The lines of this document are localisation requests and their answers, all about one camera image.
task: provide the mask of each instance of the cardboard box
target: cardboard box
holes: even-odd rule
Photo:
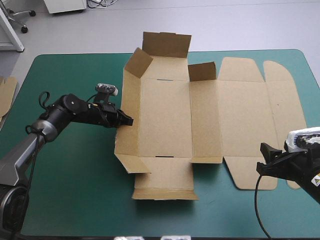
[[[283,66],[265,62],[265,81],[253,59],[226,57],[216,79],[214,62],[188,65],[190,40],[145,32],[124,67],[121,109],[134,122],[117,129],[115,155],[136,174],[133,199],[196,200],[192,164],[223,158],[236,186],[254,189],[260,143],[278,148],[306,126]],[[277,182],[263,177],[259,189]]]

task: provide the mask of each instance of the green tabletop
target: green tabletop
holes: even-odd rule
[[[27,134],[25,126],[43,112],[38,95],[52,103],[73,93],[87,99],[97,83],[116,85],[111,101],[120,106],[123,67],[130,53],[38,56],[26,76],[2,131],[0,157]],[[263,74],[265,60],[293,75],[308,127],[320,126],[320,91],[302,52],[252,50],[190,52],[189,63],[223,57],[253,58]],[[134,175],[114,156],[115,129],[71,123],[37,158],[30,203],[22,233],[59,236],[264,237],[254,211],[254,191],[238,190],[226,164],[194,165],[198,201],[131,199]],[[279,180],[259,192],[260,216],[272,237],[320,237],[320,206],[302,189]]]

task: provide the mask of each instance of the white object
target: white object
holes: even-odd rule
[[[87,0],[44,0],[44,3],[50,14],[87,8]]]
[[[24,51],[24,46],[0,8],[0,50]]]
[[[305,128],[305,129],[289,132],[288,137],[285,140],[286,145],[288,146],[288,152],[289,153],[305,152],[306,149],[302,149],[296,145],[296,139],[301,135],[312,135],[312,134],[320,134],[320,127],[317,126],[317,127]],[[313,140],[309,141],[309,143],[312,144],[318,139],[319,139],[318,137],[315,137]]]

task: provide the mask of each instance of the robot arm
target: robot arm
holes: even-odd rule
[[[257,172],[294,181],[320,203],[320,127],[291,131],[284,149],[285,152],[261,143],[266,164],[258,162]]]
[[[109,102],[109,96],[116,96],[118,93],[115,86],[98,84],[96,90],[98,93],[93,103],[81,100],[73,94],[61,96],[49,106],[40,103],[45,112],[31,125],[29,135],[0,161],[0,184],[28,184],[25,171],[30,164],[28,160],[35,152],[37,133],[40,133],[38,147],[42,148],[44,144],[55,140],[71,122],[101,125],[106,128],[133,124],[131,117]]]
[[[133,119],[114,103],[110,96],[116,96],[118,89],[109,84],[99,83],[93,102],[79,99],[73,94],[63,95],[53,104],[45,106],[50,94],[39,104],[45,112],[29,126],[28,136],[0,160],[0,240],[8,239],[12,231],[19,231],[19,218],[24,218],[23,202],[27,195],[28,178],[25,171],[31,160],[46,143],[52,142],[71,122],[117,128],[132,126]]]

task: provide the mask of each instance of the black cable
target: black cable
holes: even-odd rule
[[[97,94],[92,95],[86,102],[89,102],[93,97],[95,97]]]
[[[34,149],[34,152],[32,154],[33,158],[32,158],[31,171],[30,171],[30,175],[29,175],[28,186],[26,188],[25,197],[24,197],[24,200],[23,200],[23,203],[22,203],[22,211],[21,211],[20,217],[19,217],[19,219],[18,219],[18,221],[17,221],[17,223],[16,223],[16,225],[14,227],[14,230],[11,232],[10,240],[13,240],[15,238],[16,233],[18,232],[18,227],[23,225],[23,214],[27,211],[27,207],[28,207],[27,202],[28,202],[29,191],[30,191],[30,188],[31,188],[32,178],[34,176],[34,170],[35,170],[37,155],[38,155],[38,152],[40,150],[39,142],[40,142],[41,131],[37,130],[37,129],[34,129],[30,125],[25,127],[26,131],[27,131],[28,128],[31,128],[36,133],[35,149]]]
[[[45,113],[43,113],[45,118],[47,118],[47,117],[49,116],[49,109],[48,109],[48,107],[46,106],[46,102],[49,100],[49,98],[50,98],[50,92],[48,92],[48,91],[43,91],[42,93],[40,93],[39,98],[38,98],[40,107],[45,110]]]
[[[259,225],[260,225],[262,231],[268,237],[268,239],[272,240],[271,236],[269,235],[269,233],[265,229],[264,225],[262,224],[262,221],[261,221],[260,216],[259,216],[259,211],[258,211],[257,198],[258,198],[258,187],[259,187],[259,183],[260,183],[261,178],[262,178],[262,175],[259,176],[258,180],[256,181],[256,185],[255,185],[255,190],[254,190],[254,210],[255,210],[256,218],[258,219],[258,222],[259,222]]]

